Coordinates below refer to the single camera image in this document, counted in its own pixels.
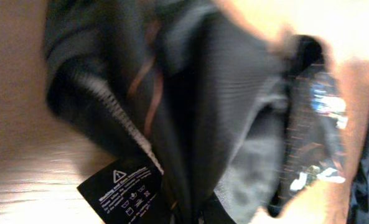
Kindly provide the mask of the black patterned shirt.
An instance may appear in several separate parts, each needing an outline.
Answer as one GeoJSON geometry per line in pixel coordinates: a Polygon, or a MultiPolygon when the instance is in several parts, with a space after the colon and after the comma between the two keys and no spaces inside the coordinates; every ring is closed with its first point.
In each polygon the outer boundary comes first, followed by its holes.
{"type": "Polygon", "coordinates": [[[211,1],[49,1],[47,103],[118,154],[78,186],[105,223],[247,223],[345,180],[321,45],[277,57],[211,1]]]}

